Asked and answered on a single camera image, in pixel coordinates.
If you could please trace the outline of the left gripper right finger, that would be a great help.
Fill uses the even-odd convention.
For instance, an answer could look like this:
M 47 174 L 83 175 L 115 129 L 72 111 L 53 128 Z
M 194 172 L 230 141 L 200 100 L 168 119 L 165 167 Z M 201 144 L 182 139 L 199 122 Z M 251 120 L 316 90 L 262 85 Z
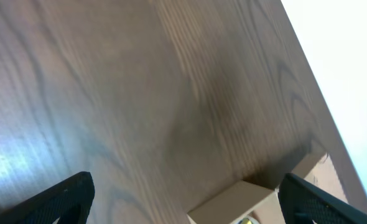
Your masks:
M 292 173 L 284 176 L 278 199 L 286 223 L 367 224 L 367 214 Z

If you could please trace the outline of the brown cardboard box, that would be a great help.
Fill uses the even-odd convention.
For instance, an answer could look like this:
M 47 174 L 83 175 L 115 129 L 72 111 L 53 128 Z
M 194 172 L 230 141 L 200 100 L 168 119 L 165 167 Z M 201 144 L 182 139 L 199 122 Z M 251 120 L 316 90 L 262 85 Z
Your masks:
M 265 169 L 239 180 L 187 213 L 191 224 L 238 223 L 253 217 L 259 223 L 284 223 L 278 199 L 279 185 L 293 173 L 347 203 L 333 162 L 324 152 L 285 156 Z

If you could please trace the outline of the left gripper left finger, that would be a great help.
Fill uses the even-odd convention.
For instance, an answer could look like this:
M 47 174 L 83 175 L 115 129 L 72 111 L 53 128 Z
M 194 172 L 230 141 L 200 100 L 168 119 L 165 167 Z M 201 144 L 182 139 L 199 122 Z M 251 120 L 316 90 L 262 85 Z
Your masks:
M 95 186 L 90 172 L 79 172 L 0 214 L 0 224 L 86 224 Z

